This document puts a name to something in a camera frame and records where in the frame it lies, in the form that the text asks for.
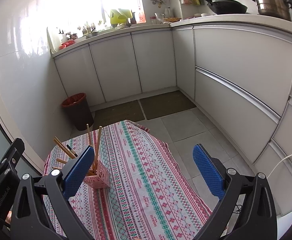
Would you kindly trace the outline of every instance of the table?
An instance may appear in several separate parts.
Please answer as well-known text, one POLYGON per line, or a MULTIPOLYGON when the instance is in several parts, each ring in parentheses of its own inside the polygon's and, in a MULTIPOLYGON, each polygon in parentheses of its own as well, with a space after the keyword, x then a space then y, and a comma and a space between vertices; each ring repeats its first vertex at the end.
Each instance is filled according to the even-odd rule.
MULTIPOLYGON (((110 188, 82 183, 69 199, 96 240, 192 240, 211 214, 182 175, 168 144, 148 132, 129 120, 102 129, 99 155, 110 173, 110 188)), ((92 137, 95 143, 97 130, 92 137)), ((88 145, 88 134, 63 144, 79 154, 88 145)), ((63 166, 56 158, 69 157, 56 146, 46 159, 45 174, 63 166)), ((47 196, 44 202, 55 230, 65 236, 47 196)))

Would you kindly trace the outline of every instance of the wok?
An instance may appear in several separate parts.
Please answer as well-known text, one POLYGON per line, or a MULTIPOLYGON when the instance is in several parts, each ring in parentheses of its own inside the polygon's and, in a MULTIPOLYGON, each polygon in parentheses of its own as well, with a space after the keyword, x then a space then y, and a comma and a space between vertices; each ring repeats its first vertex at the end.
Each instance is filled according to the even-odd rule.
POLYGON ((235 0, 206 0, 207 6, 216 14, 246 13, 247 6, 235 0))

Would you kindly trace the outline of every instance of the white countertop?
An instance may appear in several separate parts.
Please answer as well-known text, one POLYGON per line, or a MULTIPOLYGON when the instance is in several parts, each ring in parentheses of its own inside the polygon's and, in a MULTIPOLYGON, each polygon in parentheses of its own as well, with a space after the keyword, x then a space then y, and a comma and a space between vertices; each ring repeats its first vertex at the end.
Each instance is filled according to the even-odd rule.
POLYGON ((100 34, 95 37, 75 43, 65 49, 55 52, 54 54, 52 54, 52 56, 57 57, 58 55, 63 54, 79 46, 88 44, 93 41, 98 41, 104 38, 108 38, 114 35, 136 32, 136 31, 150 30, 150 29, 179 27, 179 26, 185 26, 185 25, 204 24, 204 23, 211 23, 211 22, 250 23, 250 24, 264 25, 264 26, 268 26, 272 28, 277 28, 277 29, 292 33, 292 22, 286 21, 283 19, 270 17, 270 16, 264 16, 264 15, 255 15, 255 14, 221 14, 221 15, 197 17, 197 18, 183 20, 183 21, 171 23, 171 24, 142 25, 142 26, 137 26, 137 27, 125 28, 118 31, 108 32, 108 33, 100 34))
POLYGON ((197 17, 181 22, 171 23, 171 27, 178 27, 184 25, 202 24, 210 22, 241 22, 251 23, 257 25, 264 25, 292 33, 292 22, 257 14, 220 14, 210 15, 205 17, 197 17))
POLYGON ((150 30, 150 29, 162 29, 162 28, 170 28, 169 24, 156 24, 156 25, 142 25, 142 26, 136 26, 136 27, 130 27, 130 28, 125 28, 125 29, 121 29, 121 30, 117 30, 117 31, 112 31, 112 32, 108 32, 108 33, 103 33, 103 34, 99 34, 95 37, 91 37, 88 38, 86 40, 80 41, 78 43, 75 43, 73 45, 70 45, 68 47, 66 47, 65 49, 61 49, 55 53, 52 54, 52 57, 57 57, 60 54, 63 54, 67 51, 70 51, 74 48, 77 48, 79 46, 85 45, 87 43, 91 43, 94 41, 98 41, 104 38, 108 38, 114 35, 119 35, 119 34, 124 34, 124 33, 130 33, 130 32, 137 32, 137 31, 144 31, 144 30, 150 30))

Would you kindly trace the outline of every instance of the trash bin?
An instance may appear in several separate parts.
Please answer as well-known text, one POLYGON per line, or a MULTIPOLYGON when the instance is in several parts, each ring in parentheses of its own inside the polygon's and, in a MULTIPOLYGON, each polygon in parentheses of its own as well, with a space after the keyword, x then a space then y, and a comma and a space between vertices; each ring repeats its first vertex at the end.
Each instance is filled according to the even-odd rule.
POLYGON ((62 108, 76 129, 83 131, 87 129, 86 124, 91 127, 94 118, 89 110, 85 93, 79 93, 67 98, 62 102, 62 108))

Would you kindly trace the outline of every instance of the brown floor mat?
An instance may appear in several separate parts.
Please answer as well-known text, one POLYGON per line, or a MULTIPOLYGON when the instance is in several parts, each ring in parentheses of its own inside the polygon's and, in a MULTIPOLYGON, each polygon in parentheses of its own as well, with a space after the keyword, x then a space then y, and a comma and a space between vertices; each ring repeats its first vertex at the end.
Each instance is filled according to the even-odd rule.
POLYGON ((126 119, 133 122, 145 119, 137 100, 97 110, 93 130, 98 129, 99 126, 104 127, 126 119))
POLYGON ((174 91, 140 99, 147 120, 196 107, 182 92, 174 91))

